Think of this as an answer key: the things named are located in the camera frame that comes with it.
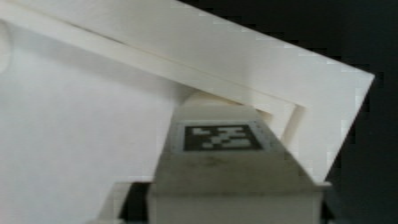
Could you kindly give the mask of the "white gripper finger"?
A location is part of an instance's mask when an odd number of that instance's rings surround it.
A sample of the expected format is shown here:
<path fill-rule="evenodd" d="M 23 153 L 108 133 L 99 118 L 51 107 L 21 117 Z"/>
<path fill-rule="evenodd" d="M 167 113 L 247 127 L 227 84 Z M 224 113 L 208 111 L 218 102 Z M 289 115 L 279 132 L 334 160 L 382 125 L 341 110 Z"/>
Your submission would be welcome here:
<path fill-rule="evenodd" d="M 149 182 L 117 182 L 105 198 L 97 217 L 87 224 L 149 224 Z"/>

